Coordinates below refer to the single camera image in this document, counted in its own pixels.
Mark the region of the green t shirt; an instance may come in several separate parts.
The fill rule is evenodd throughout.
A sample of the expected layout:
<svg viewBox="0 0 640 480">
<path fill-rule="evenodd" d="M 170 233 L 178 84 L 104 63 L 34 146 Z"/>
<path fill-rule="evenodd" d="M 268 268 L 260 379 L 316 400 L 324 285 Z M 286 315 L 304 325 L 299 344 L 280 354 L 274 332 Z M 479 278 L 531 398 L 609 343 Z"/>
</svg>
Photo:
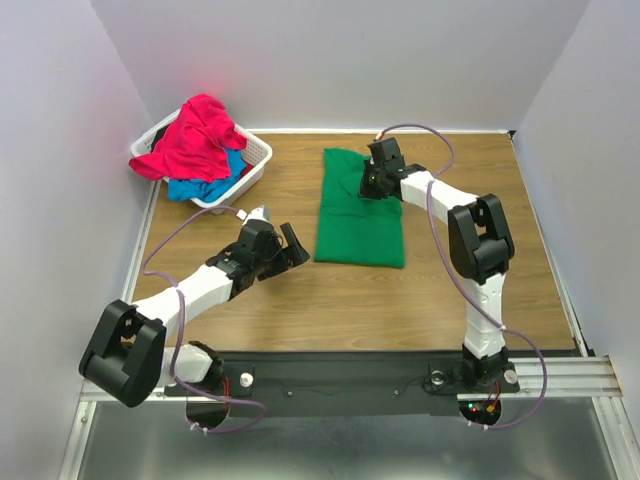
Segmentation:
<svg viewBox="0 0 640 480">
<path fill-rule="evenodd" d="M 324 150 L 314 260 L 402 269 L 405 249 L 400 201 L 359 195 L 368 160 L 351 150 Z"/>
</svg>

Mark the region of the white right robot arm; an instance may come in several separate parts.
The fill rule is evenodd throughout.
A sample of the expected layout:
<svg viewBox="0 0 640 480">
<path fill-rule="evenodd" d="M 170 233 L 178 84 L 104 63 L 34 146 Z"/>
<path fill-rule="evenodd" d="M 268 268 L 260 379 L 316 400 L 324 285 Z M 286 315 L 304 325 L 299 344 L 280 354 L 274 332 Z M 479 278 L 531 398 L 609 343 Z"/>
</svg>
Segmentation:
<svg viewBox="0 0 640 480">
<path fill-rule="evenodd" d="M 460 382 L 482 390 L 509 368 L 502 321 L 502 292 L 515 254 L 499 198 L 477 196 L 439 180 L 425 167 L 405 163 L 395 138 L 375 137 L 368 145 L 360 195 L 371 200 L 395 197 L 422 208 L 434 227 L 447 227 L 448 246 L 434 238 L 445 269 L 466 302 Z"/>
</svg>

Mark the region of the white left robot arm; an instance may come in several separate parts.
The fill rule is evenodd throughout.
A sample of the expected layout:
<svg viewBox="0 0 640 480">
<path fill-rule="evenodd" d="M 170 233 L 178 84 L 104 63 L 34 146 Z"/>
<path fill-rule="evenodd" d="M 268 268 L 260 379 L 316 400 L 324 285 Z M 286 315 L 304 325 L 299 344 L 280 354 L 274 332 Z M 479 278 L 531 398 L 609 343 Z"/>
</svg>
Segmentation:
<svg viewBox="0 0 640 480">
<path fill-rule="evenodd" d="M 266 207 L 236 216 L 242 222 L 237 239 L 189 277 L 146 299 L 105 307 L 79 363 L 82 377 L 128 407 L 157 387 L 189 386 L 202 394 L 226 387 L 220 355 L 200 342 L 183 342 L 186 324 L 310 258 L 293 227 L 275 227 Z"/>
</svg>

